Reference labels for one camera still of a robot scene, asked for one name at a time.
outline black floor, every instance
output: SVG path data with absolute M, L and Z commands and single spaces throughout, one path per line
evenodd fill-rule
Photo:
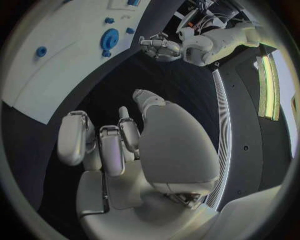
M 214 147 L 219 144 L 219 114 L 211 72 L 182 60 L 158 63 L 138 53 L 111 72 L 82 103 L 95 126 L 116 125 L 118 109 L 128 107 L 130 116 L 143 129 L 142 116 L 132 93 L 135 89 L 152 91 L 190 112 L 204 127 Z M 71 240 L 86 239 L 76 216 L 76 191 L 83 166 L 70 167 L 58 160 L 56 146 L 49 160 L 40 215 Z

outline white robotic arm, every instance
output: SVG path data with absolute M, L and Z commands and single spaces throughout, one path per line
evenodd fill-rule
M 182 28 L 178 34 L 182 45 L 166 39 L 167 35 L 159 33 L 155 42 L 140 38 L 143 51 L 161 62 L 170 62 L 180 58 L 184 61 L 205 66 L 231 54 L 237 46 L 258 47 L 261 36 L 257 27 L 248 22 L 240 22 L 235 27 L 213 29 L 201 35 L 194 35 L 191 27 Z

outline robotic arm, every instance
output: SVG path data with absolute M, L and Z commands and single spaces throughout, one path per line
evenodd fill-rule
M 160 62 L 171 62 L 180 58 L 184 61 L 205 66 L 231 54 L 239 45 L 258 47 L 262 31 L 248 22 L 240 22 L 235 27 L 213 29 L 201 35 L 195 35 L 194 29 L 184 27 L 178 31 L 182 45 L 167 40 L 167 35 L 159 33 L 139 43 L 145 54 Z

